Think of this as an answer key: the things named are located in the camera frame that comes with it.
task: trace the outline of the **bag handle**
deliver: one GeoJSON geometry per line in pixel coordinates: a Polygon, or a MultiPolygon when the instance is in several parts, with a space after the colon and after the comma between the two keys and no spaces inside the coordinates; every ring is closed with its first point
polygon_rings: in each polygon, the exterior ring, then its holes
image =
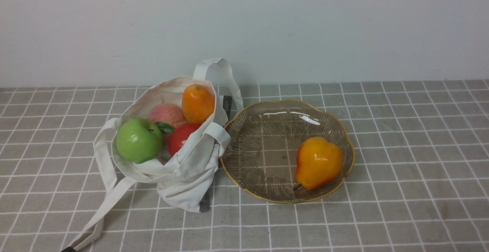
{"type": "Polygon", "coordinates": [[[236,109],[237,111],[241,111],[243,109],[243,98],[241,97],[240,87],[236,84],[236,81],[234,80],[233,70],[227,60],[225,60],[224,58],[214,58],[200,62],[199,64],[197,64],[197,66],[195,66],[193,78],[196,80],[205,80],[207,70],[213,64],[217,64],[222,68],[227,87],[231,91],[231,94],[234,98],[236,109]]]}
{"type": "Polygon", "coordinates": [[[93,142],[93,151],[95,153],[95,159],[97,160],[98,169],[102,176],[102,181],[105,186],[105,190],[112,190],[117,182],[117,175],[115,175],[115,168],[112,165],[110,154],[107,147],[107,130],[118,130],[122,124],[120,118],[112,118],[108,120],[102,128],[99,130],[95,141],[93,142]]]}
{"type": "Polygon", "coordinates": [[[80,244],[75,247],[76,250],[80,250],[89,243],[98,239],[102,233],[102,228],[104,226],[105,215],[114,207],[114,205],[122,198],[122,196],[136,183],[136,180],[125,177],[122,179],[117,186],[117,175],[115,174],[115,168],[110,159],[110,154],[108,153],[107,147],[107,135],[105,134],[107,130],[118,130],[122,124],[120,118],[112,118],[108,120],[95,138],[93,143],[93,151],[95,153],[95,158],[97,161],[97,166],[100,171],[100,176],[104,183],[107,193],[105,194],[105,199],[100,208],[93,215],[92,219],[87,223],[87,225],[82,229],[82,231],[73,239],[71,245],[66,249],[72,249],[72,245],[78,241],[82,235],[95,225],[93,233],[83,240],[80,244]]]}
{"type": "Polygon", "coordinates": [[[204,134],[210,135],[219,143],[219,156],[222,156],[227,145],[231,141],[231,136],[226,132],[221,125],[211,122],[206,129],[204,130],[204,134]]]}

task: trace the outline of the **white tote bag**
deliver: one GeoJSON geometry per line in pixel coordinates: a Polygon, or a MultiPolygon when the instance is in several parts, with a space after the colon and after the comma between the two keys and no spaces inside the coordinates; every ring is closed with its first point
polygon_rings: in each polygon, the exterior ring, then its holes
{"type": "Polygon", "coordinates": [[[207,69],[213,64],[217,64],[222,69],[237,110],[243,109],[243,99],[234,81],[231,66],[225,59],[216,58],[199,63],[193,78],[179,76],[149,88],[121,118],[107,121],[93,143],[97,165],[107,190],[105,200],[66,251],[80,250],[99,238],[105,215],[136,182],[156,183],[158,194],[169,205],[190,212],[200,212],[200,202],[212,184],[219,165],[218,158],[222,156],[230,141],[229,134],[223,128],[228,121],[227,114],[213,85],[206,81],[207,69]],[[105,133],[111,129],[117,131],[123,123],[132,118],[147,118],[151,109],[160,103],[173,103],[181,107],[183,91],[192,84],[205,85],[215,94],[214,113],[189,136],[187,142],[173,157],[170,158],[168,152],[164,153],[162,158],[168,160],[164,165],[158,159],[141,164],[122,159],[115,147],[114,137],[112,141],[114,163],[125,176],[116,185],[117,176],[108,152],[105,133]],[[93,233],[81,240],[82,235],[92,226],[95,226],[93,233]]]}

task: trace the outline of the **gold rim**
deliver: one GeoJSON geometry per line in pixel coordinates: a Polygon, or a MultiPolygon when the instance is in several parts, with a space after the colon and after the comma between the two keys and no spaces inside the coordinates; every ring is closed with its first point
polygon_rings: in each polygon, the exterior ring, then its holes
{"type": "Polygon", "coordinates": [[[345,182],[346,178],[350,175],[350,172],[351,170],[353,170],[353,166],[355,166],[355,161],[356,161],[356,151],[355,151],[355,147],[353,146],[353,143],[351,142],[350,140],[350,137],[348,136],[348,132],[346,131],[346,128],[345,126],[343,125],[343,123],[341,123],[341,120],[339,120],[337,117],[335,117],[334,115],[332,115],[331,113],[328,113],[327,111],[323,111],[323,110],[320,110],[314,106],[312,106],[311,104],[307,103],[307,102],[304,102],[304,101],[301,101],[301,100],[296,100],[296,99],[283,99],[283,100],[278,100],[278,101],[262,101],[262,102],[257,102],[257,103],[254,103],[254,104],[251,104],[250,106],[246,107],[246,108],[243,108],[239,113],[237,113],[237,115],[234,116],[234,118],[232,120],[229,120],[228,123],[226,123],[225,125],[225,129],[227,129],[227,127],[234,121],[236,120],[236,118],[241,115],[241,113],[243,113],[243,111],[245,111],[246,109],[252,107],[252,106],[255,106],[255,105],[259,105],[259,104],[266,104],[266,103],[278,103],[278,102],[283,102],[283,101],[292,101],[292,102],[299,102],[301,104],[304,104],[304,105],[307,105],[313,109],[315,109],[316,111],[319,111],[320,113],[326,113],[327,115],[331,116],[332,118],[334,118],[340,125],[341,127],[343,128],[344,132],[346,133],[346,140],[348,141],[348,144],[350,144],[351,146],[351,150],[353,151],[353,160],[351,161],[351,166],[350,168],[348,169],[348,172],[346,173],[346,176],[341,180],[341,182],[338,184],[338,186],[333,189],[332,191],[330,191],[329,193],[325,194],[325,195],[321,195],[317,198],[314,198],[314,199],[310,199],[310,200],[303,200],[303,201],[300,201],[300,202],[283,202],[283,201],[278,201],[278,200],[269,200],[269,199],[266,199],[266,198],[263,198],[261,196],[258,196],[254,193],[252,193],[251,191],[249,191],[248,189],[246,189],[245,187],[243,187],[241,184],[237,183],[233,177],[231,177],[231,175],[229,174],[229,172],[227,171],[226,169],[226,166],[224,165],[224,158],[223,157],[220,157],[219,160],[220,160],[220,163],[221,163],[221,166],[222,166],[222,169],[224,169],[224,171],[226,172],[227,176],[231,179],[231,181],[234,182],[234,184],[236,184],[237,186],[239,186],[241,189],[245,190],[246,192],[248,192],[249,194],[251,194],[253,197],[255,198],[259,198],[259,199],[262,199],[262,200],[265,200],[265,201],[268,201],[268,202],[271,202],[271,203],[277,203],[277,204],[298,204],[298,203],[307,203],[307,202],[311,202],[311,201],[314,201],[314,200],[320,200],[322,198],[325,198],[329,195],[331,195],[332,193],[334,193],[335,191],[337,191],[342,185],[343,183],[345,182]]]}

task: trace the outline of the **white wall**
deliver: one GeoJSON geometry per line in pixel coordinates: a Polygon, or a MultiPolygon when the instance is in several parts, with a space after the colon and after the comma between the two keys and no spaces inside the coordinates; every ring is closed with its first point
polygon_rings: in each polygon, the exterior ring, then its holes
{"type": "Polygon", "coordinates": [[[0,87],[489,78],[489,0],[0,0],[0,87]]]}

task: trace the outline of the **glass bowl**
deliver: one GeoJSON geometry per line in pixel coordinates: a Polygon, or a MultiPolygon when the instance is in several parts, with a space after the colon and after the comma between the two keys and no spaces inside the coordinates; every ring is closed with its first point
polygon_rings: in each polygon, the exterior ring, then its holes
{"type": "Polygon", "coordinates": [[[220,159],[225,172],[245,191],[273,203],[324,198],[343,184],[355,163],[355,150],[343,124],[330,113],[302,101],[250,105],[225,128],[231,136],[220,159]],[[340,175],[313,191],[295,180],[297,150],[310,137],[324,137],[344,156],[340,175]]]}

